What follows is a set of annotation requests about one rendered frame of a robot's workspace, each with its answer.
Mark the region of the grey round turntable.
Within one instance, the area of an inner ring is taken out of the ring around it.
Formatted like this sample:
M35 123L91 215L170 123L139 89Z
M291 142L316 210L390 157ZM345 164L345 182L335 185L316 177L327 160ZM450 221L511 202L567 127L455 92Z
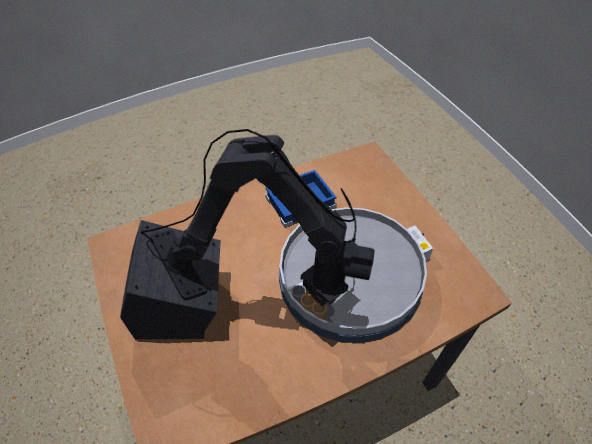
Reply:
M307 311L292 296L292 288L303 285L301 274L314 265L316 249L299 224L282 248L279 281L285 304L304 327L338 342L363 343L388 336L411 319L422 298L433 247L416 226L406 229L382 213L353 210L355 243L375 250L369 280L346 276L348 290L327 303L324 320Z

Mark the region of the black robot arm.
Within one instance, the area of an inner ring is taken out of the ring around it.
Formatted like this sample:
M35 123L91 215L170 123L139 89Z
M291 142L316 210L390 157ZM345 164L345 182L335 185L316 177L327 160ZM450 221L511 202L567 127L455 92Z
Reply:
M284 145L281 137L266 137L278 146L272 144L293 168L281 150ZM281 156L262 136L231 140L212 170L210 187L192 219L194 222L190 223L192 226L188 227L190 229L187 228L181 238L177 238L173 230L151 235L151 242L182 299L205 293L206 287L191 262L203 258L234 193L254 179L265 185L301 225L308 241L316 249L315 271L323 277L334 276L339 271L334 289L345 281L346 276L369 280L375 250L356 243L353 245L351 239L344 241L347 229L345 221L334 218L319 203L334 216L342 218L316 196L293 168L319 201L313 196Z

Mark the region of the blue open crate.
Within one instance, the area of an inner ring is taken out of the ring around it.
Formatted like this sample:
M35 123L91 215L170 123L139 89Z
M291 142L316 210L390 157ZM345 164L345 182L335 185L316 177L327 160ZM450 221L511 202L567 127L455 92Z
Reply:
M301 174L300 176L324 204L326 204L327 206L334 205L334 201L336 199L335 194L323 181L323 179L316 172L316 170ZM284 223L292 220L293 223L297 222L296 218L268 188L267 194L271 204L277 211L280 218L283 219Z

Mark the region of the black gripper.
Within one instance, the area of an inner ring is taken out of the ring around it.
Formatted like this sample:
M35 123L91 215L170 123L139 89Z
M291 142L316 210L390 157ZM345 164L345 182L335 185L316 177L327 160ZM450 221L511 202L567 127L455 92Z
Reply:
M331 277L320 276L315 271L313 265L301 274L300 279L303 279L303 286L306 288L309 294L315 299L316 302L319 302L319 304L321 305L321 303L327 300L329 304L332 304L337 297L339 297L342 293L344 294L348 290L348 284L346 284L345 282L343 282L336 289L334 289L337 274ZM325 304L327 303L327 301L325 302ZM325 304L323 303L321 306L324 306Z

